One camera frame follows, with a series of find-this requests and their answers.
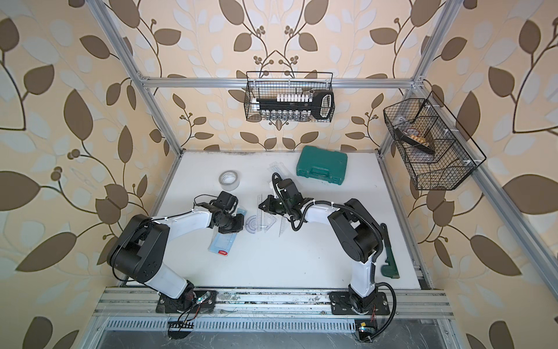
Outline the clear protractor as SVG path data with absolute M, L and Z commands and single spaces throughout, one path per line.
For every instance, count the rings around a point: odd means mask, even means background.
M 250 217 L 248 217 L 246 219 L 245 222 L 245 229 L 250 233 L 250 234 L 255 234 L 257 232 L 260 232 L 262 227 L 261 227 L 261 219 L 258 218 L 257 215 L 252 215 Z

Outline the blue ruler set pouch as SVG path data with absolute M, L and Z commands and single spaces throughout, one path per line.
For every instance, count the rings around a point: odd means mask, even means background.
M 239 209 L 236 210 L 235 217 L 238 218 L 240 215 L 243 215 L 243 217 L 245 218 L 246 214 L 247 211 L 241 206 Z M 239 230 L 236 233 L 221 234 L 218 231 L 218 228 L 215 227 L 212 241 L 209 245 L 208 250 L 215 254 L 228 256 L 237 234 L 240 233 L 245 227 L 244 218 L 242 220 L 242 223 L 239 225 Z

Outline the clear triangle ruler long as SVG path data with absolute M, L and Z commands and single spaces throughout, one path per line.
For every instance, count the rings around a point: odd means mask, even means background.
M 286 217 L 282 217 L 280 221 L 280 231 L 279 237 L 282 237 L 286 229 L 290 226 L 289 220 Z

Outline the clear triangle ruler small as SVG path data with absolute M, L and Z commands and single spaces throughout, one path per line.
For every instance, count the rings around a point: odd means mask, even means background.
M 277 219 L 274 215 L 265 212 L 262 213 L 261 220 L 260 220 L 260 231 L 268 232 L 270 228 L 272 228 L 275 225 L 276 222 Z

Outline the clear straight ruler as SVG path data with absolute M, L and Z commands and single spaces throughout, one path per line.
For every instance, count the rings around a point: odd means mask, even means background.
M 257 214 L 258 215 L 262 214 L 262 210 L 260 208 L 260 205 L 261 205 L 261 203 L 263 203 L 263 201 L 264 201 L 263 195 L 262 194 L 258 195 L 257 196 Z

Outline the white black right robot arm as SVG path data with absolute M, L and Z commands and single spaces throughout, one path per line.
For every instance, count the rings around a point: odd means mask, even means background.
M 270 185 L 274 193 L 258 208 L 286 218 L 292 231 L 299 231 L 305 223 L 330 226 L 354 262 L 348 304 L 359 314 L 369 312 L 377 297 L 376 261 L 384 250 L 385 225 L 378 223 L 357 199 L 338 204 L 305 198 L 292 179 L 283 179 L 277 172 L 272 174 Z

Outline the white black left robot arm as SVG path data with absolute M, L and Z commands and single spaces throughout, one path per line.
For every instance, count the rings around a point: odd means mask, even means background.
M 235 211 L 238 198 L 221 192 L 210 202 L 195 204 L 186 213 L 163 218 L 135 215 L 111 247 L 107 264 L 138 283 L 178 300 L 191 283 L 164 263 L 167 245 L 185 234 L 216 228 L 220 234 L 236 234 L 244 227 L 244 215 Z

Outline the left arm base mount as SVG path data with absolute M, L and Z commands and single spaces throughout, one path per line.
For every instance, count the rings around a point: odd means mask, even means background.
M 158 314 L 178 314 L 188 311 L 212 310 L 217 303 L 217 295 L 216 290 L 195 289 L 194 286 L 189 284 L 177 299 L 160 294 L 155 312 Z

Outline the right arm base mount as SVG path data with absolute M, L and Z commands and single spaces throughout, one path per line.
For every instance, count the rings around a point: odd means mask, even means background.
M 390 307 L 386 294 L 374 291 L 369 296 L 362 298 L 352 290 L 343 292 L 330 292 L 331 312 L 334 315 L 363 315 L 373 314 L 388 316 Z

